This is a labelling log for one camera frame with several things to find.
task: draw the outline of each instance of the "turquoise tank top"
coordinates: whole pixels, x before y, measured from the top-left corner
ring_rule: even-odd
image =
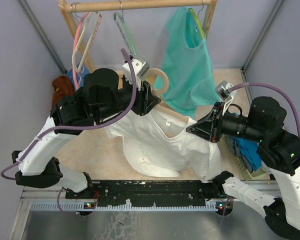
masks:
[[[176,112],[194,118],[197,106],[220,101],[206,38],[202,39],[189,7],[179,7],[166,30],[168,45],[161,69],[169,77],[169,88],[162,97]],[[162,86],[158,76],[154,87]]]

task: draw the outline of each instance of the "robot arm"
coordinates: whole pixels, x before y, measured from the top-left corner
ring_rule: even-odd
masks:
[[[160,98],[151,93],[148,82],[141,82],[140,78],[149,69],[149,65],[140,57],[132,60],[136,75],[136,98],[132,110],[143,116],[147,114]],[[114,119],[129,105],[132,98],[132,76],[128,64],[123,65],[123,86],[118,89],[118,74],[107,68],[100,68],[84,77],[84,86],[74,95],[63,97],[52,109],[39,135],[47,129],[57,126],[88,127],[104,124]],[[85,172],[75,172],[59,163],[54,155],[68,141],[79,135],[81,130],[55,130],[46,134],[29,151],[18,164],[19,171],[15,174],[17,185],[34,188],[61,186],[69,191],[80,194],[86,189],[93,190],[92,181]],[[13,163],[18,161],[30,148],[12,153]]]
[[[226,87],[216,89],[222,99],[229,99]],[[225,111],[231,105],[239,108],[241,114]],[[222,134],[258,142],[257,153],[274,175],[281,198],[262,194],[231,173],[221,174],[222,180],[216,177],[220,192],[253,208],[279,236],[300,239],[300,138],[282,128],[286,115],[286,110],[271,97],[255,98],[247,117],[235,104],[216,102],[207,116],[186,130],[213,143]]]

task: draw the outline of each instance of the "white shirt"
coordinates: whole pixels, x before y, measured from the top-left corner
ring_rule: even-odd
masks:
[[[179,177],[179,171],[190,165],[201,181],[221,173],[220,150],[186,132],[196,123],[184,123],[158,110],[145,116],[130,111],[106,128],[109,137],[123,137],[123,152],[129,164],[139,173],[152,177]]]

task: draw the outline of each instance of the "wooden bar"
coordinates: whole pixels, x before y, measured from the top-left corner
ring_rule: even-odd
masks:
[[[211,0],[211,3],[207,6],[205,11],[202,29],[205,33],[206,38],[208,37],[209,34],[211,21],[215,13],[216,5],[217,5],[217,0]]]
[[[74,16],[72,15],[72,13],[66,11],[66,5],[71,6],[71,4],[67,4],[66,0],[59,0],[58,6],[59,6],[59,9],[60,9],[60,12],[61,12],[61,14],[64,18],[64,21],[66,22],[66,24],[67,24],[67,26],[68,26],[71,34],[72,34],[72,37],[75,38],[78,26],[76,24],[76,21],[74,19]],[[80,46],[79,46],[79,50],[80,50],[81,55],[84,54],[86,46],[87,45],[86,45],[85,41],[82,41]],[[87,56],[86,66],[89,69],[90,73],[92,73],[94,70],[96,70],[96,65],[95,65],[92,57],[90,56],[90,54]]]
[[[127,9],[153,9],[153,8],[168,8],[168,7],[182,7],[182,6],[200,6],[209,5],[214,0],[130,0],[121,1],[122,8]],[[71,12],[71,4],[67,3],[64,6],[67,13]],[[72,12],[101,12],[121,10],[121,4],[116,1],[101,1],[101,2],[79,2]]]

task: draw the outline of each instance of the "beige hanger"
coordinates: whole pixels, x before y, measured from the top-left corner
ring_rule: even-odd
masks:
[[[162,82],[163,82],[163,87],[161,89],[154,89],[152,92],[154,93],[154,95],[160,97],[161,94],[164,94],[167,90],[168,90],[168,87],[169,87],[169,78],[167,76],[167,74],[162,71],[161,69],[159,68],[150,68],[146,74],[145,74],[145,77],[147,76],[150,76],[150,75],[158,75],[161,77],[162,79]],[[165,113],[165,114],[168,114],[176,119],[179,119],[180,121],[184,122],[184,123],[188,123],[189,121],[189,118],[186,117],[186,116],[183,116],[182,114],[176,112],[176,111],[173,111],[169,108],[166,108],[164,106],[161,106],[159,104],[157,104],[154,109],[162,112],[162,113]]]

